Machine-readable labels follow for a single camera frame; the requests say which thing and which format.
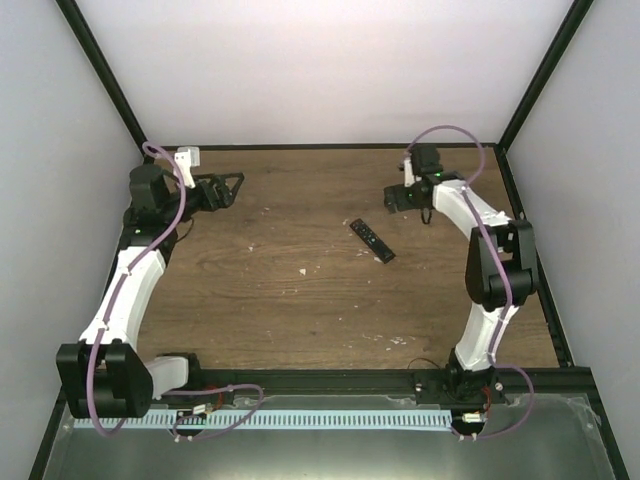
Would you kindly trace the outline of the black remote control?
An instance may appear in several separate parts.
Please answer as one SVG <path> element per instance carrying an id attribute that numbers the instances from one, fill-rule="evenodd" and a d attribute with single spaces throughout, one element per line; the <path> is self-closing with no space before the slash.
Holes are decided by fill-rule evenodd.
<path id="1" fill-rule="evenodd" d="M 361 218 L 352 221 L 349 227 L 383 264 L 396 257 L 388 245 Z"/>

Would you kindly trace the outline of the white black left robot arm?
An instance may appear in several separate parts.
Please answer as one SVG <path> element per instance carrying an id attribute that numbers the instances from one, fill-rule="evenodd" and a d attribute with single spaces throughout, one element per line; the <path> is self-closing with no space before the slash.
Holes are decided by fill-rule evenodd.
<path id="1" fill-rule="evenodd" d="M 62 390 L 76 419 L 140 418 L 168 392 L 184 404 L 203 395 L 195 355 L 163 354 L 144 362 L 137 353 L 138 334 L 179 240 L 177 224 L 198 212 L 230 207 L 244 175 L 200 174 L 193 186 L 171 190 L 167 182 L 176 178 L 155 164 L 130 172 L 131 205 L 111 282 L 80 339 L 61 345 L 56 354 Z"/>

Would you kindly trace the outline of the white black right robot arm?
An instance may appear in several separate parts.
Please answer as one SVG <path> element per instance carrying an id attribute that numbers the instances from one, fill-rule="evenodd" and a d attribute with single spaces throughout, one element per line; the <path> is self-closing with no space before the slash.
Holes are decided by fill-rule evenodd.
<path id="1" fill-rule="evenodd" d="M 456 171 L 446 171 L 438 150 L 414 145 L 399 166 L 400 184 L 384 189 L 391 213 L 417 210 L 428 225 L 437 212 L 468 240 L 465 287 L 471 309 L 453 350 L 456 370 L 444 378 L 447 396 L 458 403 L 480 390 L 475 372 L 496 365 L 496 354 L 511 319 L 539 287 L 533 226 L 489 205 Z"/>

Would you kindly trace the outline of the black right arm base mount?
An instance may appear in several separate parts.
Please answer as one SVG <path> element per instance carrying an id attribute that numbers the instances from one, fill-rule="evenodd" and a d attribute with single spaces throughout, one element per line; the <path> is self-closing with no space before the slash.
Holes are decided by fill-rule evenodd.
<path id="1" fill-rule="evenodd" d="M 495 389 L 494 368 L 481 371 L 414 370 L 411 380 L 418 398 L 426 403 L 475 405 L 505 401 L 504 393 Z"/>

